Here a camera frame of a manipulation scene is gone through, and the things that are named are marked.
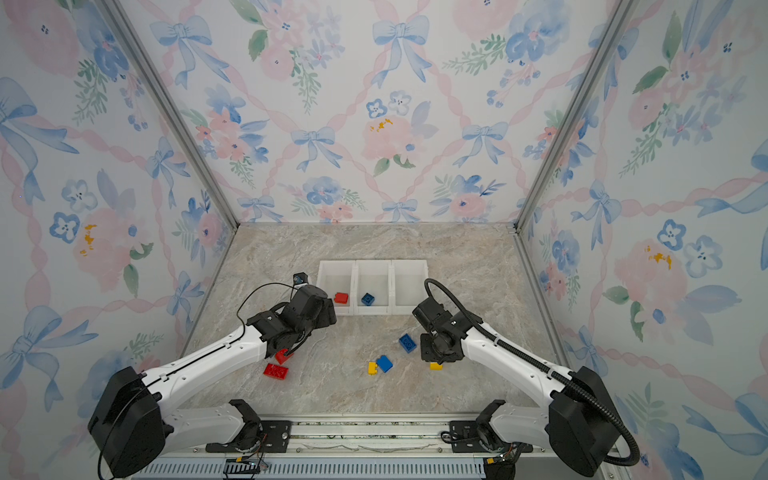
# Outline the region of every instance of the pink rose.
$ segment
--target pink rose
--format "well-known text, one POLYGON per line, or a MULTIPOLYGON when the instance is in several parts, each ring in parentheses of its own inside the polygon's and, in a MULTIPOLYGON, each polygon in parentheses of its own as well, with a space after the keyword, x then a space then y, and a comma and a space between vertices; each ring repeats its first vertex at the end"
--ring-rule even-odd
POLYGON ((627 287, 630 300, 643 307, 634 319, 644 323, 643 334, 674 343, 672 332, 685 327, 675 313, 677 304, 688 289, 680 261, 656 240, 646 239, 637 242, 626 258, 616 259, 614 273, 627 287))
POLYGON ((90 273, 99 282, 102 292, 114 290, 131 262, 131 249, 143 252, 147 243, 144 222, 132 213, 118 217, 111 208, 100 208, 81 223, 73 254, 80 270, 90 273))
POLYGON ((323 205, 323 208, 317 209, 320 218, 331 220, 338 223, 340 220, 352 218, 352 208, 349 205, 336 202, 333 205, 323 205))
POLYGON ((411 124, 401 117, 381 117, 366 124, 362 131, 366 142, 362 155, 368 160, 392 159, 402 155, 402 162, 411 161, 419 151, 420 143, 411 134, 411 124))
POLYGON ((485 200, 477 194, 463 194, 451 202, 451 213, 457 218, 475 218, 485 212, 485 200))
POLYGON ((221 235, 221 219, 216 214, 203 214, 200 223, 197 225, 197 237, 200 238, 200 245, 203 247, 212 247, 216 245, 221 235))
POLYGON ((285 81, 293 71, 293 57, 281 45, 272 45, 261 52, 261 68, 264 74, 277 81, 285 81))
POLYGON ((304 21, 302 15, 293 9, 292 0, 283 0, 282 5, 271 2, 270 11, 262 13, 261 18, 270 29, 270 42, 273 45, 301 46, 304 21))
POLYGON ((219 140, 216 155, 219 158, 230 158, 232 161, 241 162, 248 152, 248 144, 238 137, 227 137, 219 140))
POLYGON ((664 93, 658 88, 649 88, 635 98, 629 109, 629 124, 635 130, 642 130, 656 120, 664 107, 664 93))
POLYGON ((80 44, 66 10, 49 0, 5 0, 5 14, 11 32, 35 65, 74 77, 80 44))
POLYGON ((220 132, 227 137, 234 137, 240 131, 240 125, 230 120, 230 112, 228 111, 218 114, 212 110, 208 112, 208 116, 212 119, 210 129, 213 131, 220 132))
POLYGON ((480 40, 505 27, 518 7, 516 0, 487 3, 484 0, 457 0, 453 21, 471 40, 480 40))

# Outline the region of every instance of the blue flower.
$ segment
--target blue flower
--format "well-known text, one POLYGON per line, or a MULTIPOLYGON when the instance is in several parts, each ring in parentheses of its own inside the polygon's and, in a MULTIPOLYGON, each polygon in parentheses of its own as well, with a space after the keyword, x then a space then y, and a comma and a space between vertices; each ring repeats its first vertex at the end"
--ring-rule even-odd
POLYGON ((723 266, 720 254, 723 248, 707 235, 702 235, 696 243, 689 243, 683 249, 683 255, 688 259, 685 270, 693 278, 707 275, 707 270, 719 270, 723 266))
POLYGON ((553 54, 568 38, 569 17, 563 0, 544 3, 540 12, 527 19, 523 14, 515 15, 509 22, 508 60, 515 61, 527 55, 530 61, 537 61, 544 54, 553 54))
POLYGON ((680 141, 681 138, 683 140, 690 140, 690 132, 688 131, 688 128, 691 128, 696 124, 696 120, 699 119, 700 113, 701 112, 696 112, 696 114, 694 114, 694 107, 691 107, 684 116, 677 114, 677 122, 675 126, 668 127, 667 131, 664 132, 665 136, 668 137, 674 135, 674 139, 672 140, 673 147, 677 145, 677 142, 680 141))
POLYGON ((330 30, 326 30, 326 40, 328 41, 328 49, 333 52, 336 58, 341 57, 341 54, 346 50, 343 46, 339 45, 341 41, 341 35, 338 33, 331 33, 330 30))
POLYGON ((313 205, 333 205, 342 198, 342 188, 339 182, 331 177, 310 178, 303 185, 306 201, 313 205))
POLYGON ((64 215, 62 212, 56 212, 53 216, 53 225, 48 229, 51 235, 61 238, 66 243, 72 243, 80 229, 80 219, 77 215, 64 215))
POLYGON ((319 65, 323 68, 328 68, 328 64, 326 64, 326 62, 331 59, 331 56, 326 52, 328 52, 328 48, 326 47, 326 43, 324 41, 320 40, 318 43, 317 40, 312 40, 312 48, 310 49, 310 55, 312 56, 312 59, 310 63, 313 67, 319 65))
POLYGON ((89 419, 93 415, 107 383, 112 376, 122 369, 135 366, 136 362, 130 350, 111 350, 96 360, 88 371, 88 377, 77 393, 78 417, 89 419))
POLYGON ((669 219, 664 222, 664 226, 656 238, 668 249, 672 251, 678 251, 683 248, 683 235, 685 235, 685 225, 682 223, 674 223, 674 220, 669 219))
POLYGON ((67 180, 67 186, 61 189, 61 197, 69 202, 73 212, 80 213, 83 209, 93 210, 98 204, 96 195, 88 191, 85 180, 67 180))
POLYGON ((331 27, 331 29, 333 30, 339 30, 340 28, 339 22, 341 21, 341 15, 334 15, 330 5, 326 7, 326 15, 328 15, 325 18, 326 25, 331 27))
POLYGON ((710 128, 719 125, 723 120, 723 116, 717 114, 717 107, 719 107, 719 104, 714 104, 709 107, 707 113, 704 114, 702 121, 696 123, 695 128, 697 129, 697 132, 694 145, 698 145, 702 140, 712 140, 712 132, 710 131, 710 128))
POLYGON ((552 244, 552 256, 562 273, 567 276, 576 273, 581 256, 578 242, 570 230, 560 230, 558 239, 552 244))
POLYGON ((381 98, 377 98, 374 101, 370 101, 366 104, 366 108, 368 109, 368 117, 369 118, 379 118, 386 115, 386 107, 382 103, 381 98))
POLYGON ((456 179, 453 180, 453 184, 451 185, 451 191, 456 192, 459 195, 479 194, 480 187, 476 185, 479 181, 480 175, 472 175, 466 180, 462 175, 456 175, 456 179))
POLYGON ((242 119, 236 109, 245 107, 245 100, 240 97, 230 98, 230 93, 221 84, 216 86, 216 90, 206 87, 205 93, 208 94, 206 103, 208 103, 216 113, 221 115, 221 112, 226 108, 230 112, 230 120, 236 124, 240 123, 242 119))
POLYGON ((723 89, 723 106, 720 110, 729 114, 730 109, 733 108, 734 104, 737 104, 746 98, 746 94, 741 93, 741 88, 743 87, 745 81, 746 76, 743 76, 736 80, 736 83, 733 84, 733 88, 730 90, 727 88, 723 89))
POLYGON ((96 6, 87 2, 82 8, 73 9, 72 15, 83 48, 94 56, 99 69, 116 81, 119 74, 128 70, 128 59, 96 6))
MULTIPOLYGON (((756 393, 746 393, 737 398, 735 403, 739 415, 757 432, 722 433, 704 415, 683 405, 683 409, 690 415, 686 422, 716 434, 734 452, 749 456, 762 455, 768 449, 768 402, 756 393)), ((768 460, 757 469, 754 480, 763 480, 766 475, 768 475, 768 460)))

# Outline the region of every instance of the vent grille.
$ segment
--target vent grille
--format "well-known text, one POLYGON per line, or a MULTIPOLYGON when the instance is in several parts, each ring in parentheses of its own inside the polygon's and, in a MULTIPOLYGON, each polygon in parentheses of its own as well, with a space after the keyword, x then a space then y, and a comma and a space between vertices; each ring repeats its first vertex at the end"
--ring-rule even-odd
MULTIPOLYGON (((476 458, 270 458, 258 478, 485 478, 476 458)), ((135 480, 176 478, 251 478, 238 475, 248 465, 223 458, 159 458, 134 475, 135 480)))

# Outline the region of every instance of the green leaf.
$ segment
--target green leaf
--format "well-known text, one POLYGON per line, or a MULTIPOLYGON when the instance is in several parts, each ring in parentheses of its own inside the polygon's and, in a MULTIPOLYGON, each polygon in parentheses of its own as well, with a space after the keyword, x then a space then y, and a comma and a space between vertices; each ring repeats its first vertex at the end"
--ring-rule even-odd
POLYGON ((376 177, 386 172, 387 168, 389 168, 389 159, 382 158, 381 160, 376 162, 376 166, 373 168, 373 176, 376 177))
POLYGON ((632 302, 632 306, 629 308, 629 323, 632 325, 635 336, 642 342, 644 322, 637 323, 634 321, 634 317, 641 311, 643 311, 643 306, 640 305, 640 302, 632 302))
POLYGON ((640 79, 637 85, 634 86, 634 90, 632 91, 632 93, 636 94, 637 92, 643 91, 646 88, 651 88, 656 86, 656 84, 661 81, 662 77, 668 71, 669 70, 667 70, 667 67, 662 67, 661 65, 649 71, 648 73, 643 75, 643 77, 640 79))
POLYGON ((250 53, 250 59, 256 60, 268 44, 266 30, 256 30, 248 41, 248 53, 250 53))
POLYGON ((144 251, 143 253, 138 253, 138 251, 135 248, 131 248, 131 258, 134 260, 141 260, 142 258, 145 258, 147 255, 152 253, 152 246, 154 243, 150 243, 148 245, 141 244, 141 249, 144 251))
POLYGON ((261 20, 261 15, 256 7, 253 6, 248 0, 230 0, 230 3, 237 11, 237 14, 243 18, 246 22, 255 23, 256 25, 264 25, 261 20))
POLYGON ((139 271, 130 263, 123 269, 123 280, 134 298, 139 296, 139 271))
POLYGON ((629 292, 621 285, 612 286, 605 290, 603 296, 617 305, 624 305, 629 300, 629 292))
POLYGON ((670 24, 667 26, 667 34, 664 36, 664 43, 661 44, 661 54, 667 59, 667 62, 672 63, 672 59, 680 47, 682 37, 683 27, 680 25, 680 18, 677 16, 677 12, 672 12, 670 24))

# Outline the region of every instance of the red lego brick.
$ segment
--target red lego brick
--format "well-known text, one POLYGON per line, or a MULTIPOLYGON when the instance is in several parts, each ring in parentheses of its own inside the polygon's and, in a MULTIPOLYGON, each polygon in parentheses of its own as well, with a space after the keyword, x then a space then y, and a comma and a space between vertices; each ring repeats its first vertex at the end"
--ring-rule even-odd
POLYGON ((271 376, 274 379, 278 380, 285 380, 286 375, 288 375, 288 368, 284 366, 277 366, 273 363, 270 363, 266 366, 266 369, 264 370, 264 375, 271 376))
POLYGON ((293 354, 292 354, 292 353, 291 353, 290 355, 286 356, 286 353, 288 353, 288 349, 282 349, 282 350, 280 350, 278 353, 275 353, 275 360, 277 360, 277 362, 278 362, 280 365, 283 365, 285 362, 287 362, 287 361, 288 361, 288 359, 289 359, 290 357, 292 357, 292 356, 293 356, 293 354))

